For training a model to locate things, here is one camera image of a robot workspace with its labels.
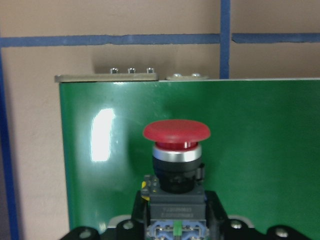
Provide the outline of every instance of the tan background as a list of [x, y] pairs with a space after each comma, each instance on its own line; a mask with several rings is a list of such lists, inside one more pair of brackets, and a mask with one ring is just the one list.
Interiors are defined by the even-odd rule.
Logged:
[[[219, 0], [2, 0], [0, 5], [1, 37], [220, 31]], [[232, 0], [231, 5], [233, 33], [320, 33], [318, 0]], [[10, 47], [1, 53], [23, 240], [57, 240], [69, 230], [54, 75], [106, 73], [111, 67], [144, 72], [152, 66], [162, 79], [177, 72], [219, 77], [218, 44]], [[320, 43], [232, 43], [230, 77], [320, 77], [319, 58]]]

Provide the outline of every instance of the green panel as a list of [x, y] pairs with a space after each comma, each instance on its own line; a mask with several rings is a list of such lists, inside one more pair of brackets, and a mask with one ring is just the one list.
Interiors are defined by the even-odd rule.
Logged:
[[152, 145], [144, 127], [203, 122], [205, 188], [259, 231], [320, 239], [320, 80], [60, 83], [70, 227], [130, 214]]

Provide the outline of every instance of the emergency stop button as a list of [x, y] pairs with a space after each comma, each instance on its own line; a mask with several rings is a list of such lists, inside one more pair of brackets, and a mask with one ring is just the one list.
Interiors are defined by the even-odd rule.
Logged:
[[168, 151], [189, 151], [199, 141], [210, 137], [210, 129], [202, 122], [186, 119], [169, 119], [155, 121], [143, 131], [146, 139]]

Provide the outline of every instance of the red button cap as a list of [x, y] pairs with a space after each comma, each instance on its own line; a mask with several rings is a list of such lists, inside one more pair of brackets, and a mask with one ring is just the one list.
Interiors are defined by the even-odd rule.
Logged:
[[210, 137], [207, 125], [193, 120], [170, 119], [150, 123], [143, 135], [165, 150], [189, 150]]

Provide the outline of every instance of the beige wall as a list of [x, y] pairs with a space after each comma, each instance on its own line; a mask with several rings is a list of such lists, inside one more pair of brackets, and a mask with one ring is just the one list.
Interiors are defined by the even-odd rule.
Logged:
[[[320, 32], [317, 0], [233, 0], [234, 33]], [[219, 0], [6, 0], [2, 37], [219, 33]], [[231, 44], [232, 78], [320, 77], [320, 43]], [[10, 47], [1, 50], [10, 141], [24, 240], [68, 231], [60, 101], [54, 75], [111, 67], [163, 79], [179, 72], [219, 77], [219, 45]]]

